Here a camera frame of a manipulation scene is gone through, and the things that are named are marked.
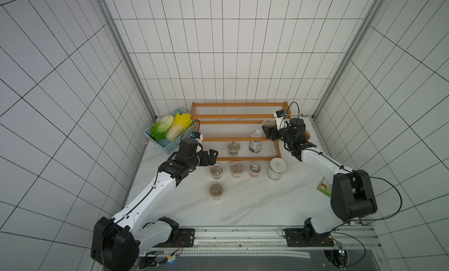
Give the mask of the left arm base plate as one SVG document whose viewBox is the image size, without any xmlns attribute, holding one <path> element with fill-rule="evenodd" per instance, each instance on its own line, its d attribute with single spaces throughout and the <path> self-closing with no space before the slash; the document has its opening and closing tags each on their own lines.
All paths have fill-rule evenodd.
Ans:
<svg viewBox="0 0 449 271">
<path fill-rule="evenodd" d="M 173 246 L 191 248 L 194 246 L 195 229 L 193 228 L 177 228 L 173 230 Z"/>
</svg>

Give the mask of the red label seed jar top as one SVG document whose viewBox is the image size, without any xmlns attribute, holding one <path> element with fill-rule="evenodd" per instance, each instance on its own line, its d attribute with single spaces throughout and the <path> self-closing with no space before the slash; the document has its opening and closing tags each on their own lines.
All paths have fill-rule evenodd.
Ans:
<svg viewBox="0 0 449 271">
<path fill-rule="evenodd" d="M 243 175 L 244 165 L 241 162 L 238 162 L 238 161 L 233 162 L 230 165 L 230 172 L 231 172 L 231 175 L 234 178 L 239 178 L 239 177 L 241 177 Z"/>
</svg>

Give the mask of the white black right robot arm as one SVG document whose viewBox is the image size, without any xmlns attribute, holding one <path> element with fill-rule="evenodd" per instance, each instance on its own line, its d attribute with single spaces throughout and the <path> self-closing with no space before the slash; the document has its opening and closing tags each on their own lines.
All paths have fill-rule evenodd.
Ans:
<svg viewBox="0 0 449 271">
<path fill-rule="evenodd" d="M 370 176 L 364 170 L 346 168 L 326 156 L 306 139 L 306 125 L 301 118 L 276 118 L 274 126 L 262 127 L 267 139 L 281 140 L 284 148 L 300 162 L 318 171 L 332 182 L 330 206 L 320 214 L 308 218 L 302 237 L 323 238 L 332 230 L 352 221 L 374 214 L 378 210 Z"/>
</svg>

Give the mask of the small red label seed jar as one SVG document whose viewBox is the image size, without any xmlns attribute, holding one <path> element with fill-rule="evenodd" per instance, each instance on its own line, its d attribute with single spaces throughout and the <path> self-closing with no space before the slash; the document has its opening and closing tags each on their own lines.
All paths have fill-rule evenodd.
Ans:
<svg viewBox="0 0 449 271">
<path fill-rule="evenodd" d="M 252 162 L 249 164 L 249 175 L 252 178 L 258 177 L 260 172 L 261 172 L 261 165 L 258 162 Z"/>
</svg>

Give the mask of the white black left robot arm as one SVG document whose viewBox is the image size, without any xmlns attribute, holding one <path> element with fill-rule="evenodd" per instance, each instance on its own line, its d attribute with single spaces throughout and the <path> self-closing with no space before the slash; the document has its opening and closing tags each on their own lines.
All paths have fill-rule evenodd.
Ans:
<svg viewBox="0 0 449 271">
<path fill-rule="evenodd" d="M 156 169 L 154 179 L 112 218 L 100 218 L 94 227 L 91 258 L 106 271 L 128 271 L 139 255 L 155 246 L 179 244 L 179 224 L 167 217 L 147 224 L 160 201 L 198 167 L 216 164 L 218 152 L 203 149 L 200 139 L 186 138 Z"/>
</svg>

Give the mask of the large white labelled jar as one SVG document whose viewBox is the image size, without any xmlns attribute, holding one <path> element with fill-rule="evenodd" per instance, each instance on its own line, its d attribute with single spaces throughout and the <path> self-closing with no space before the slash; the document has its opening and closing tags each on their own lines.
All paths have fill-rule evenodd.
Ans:
<svg viewBox="0 0 449 271">
<path fill-rule="evenodd" d="M 270 179 L 280 180 L 287 169 L 287 164 L 282 158 L 273 158 L 267 168 L 267 175 Z"/>
</svg>

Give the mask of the green label seed jar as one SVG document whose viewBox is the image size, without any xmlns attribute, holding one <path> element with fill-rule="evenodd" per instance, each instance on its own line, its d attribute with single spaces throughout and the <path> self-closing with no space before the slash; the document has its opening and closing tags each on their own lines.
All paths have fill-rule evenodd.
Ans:
<svg viewBox="0 0 449 271">
<path fill-rule="evenodd" d="M 235 156 L 239 153 L 240 143 L 238 141 L 231 141 L 228 144 L 228 153 L 229 155 Z"/>
</svg>

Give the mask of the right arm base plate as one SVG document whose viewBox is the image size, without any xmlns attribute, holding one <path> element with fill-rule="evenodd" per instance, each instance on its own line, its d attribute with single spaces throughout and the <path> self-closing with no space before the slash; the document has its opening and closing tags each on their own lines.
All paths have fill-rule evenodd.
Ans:
<svg viewBox="0 0 449 271">
<path fill-rule="evenodd" d="M 285 228 L 282 231 L 282 236 L 286 239 L 288 247 L 334 247 L 333 240 L 327 239 L 325 234 L 317 234 L 309 228 Z"/>
</svg>

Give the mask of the yellow label seed jar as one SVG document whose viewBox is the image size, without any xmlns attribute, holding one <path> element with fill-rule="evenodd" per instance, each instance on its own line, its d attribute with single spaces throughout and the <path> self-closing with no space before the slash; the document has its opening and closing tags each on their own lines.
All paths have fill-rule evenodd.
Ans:
<svg viewBox="0 0 449 271">
<path fill-rule="evenodd" d="M 223 176 L 223 167 L 218 164 L 211 166 L 209 169 L 209 175 L 214 180 L 220 180 Z"/>
</svg>

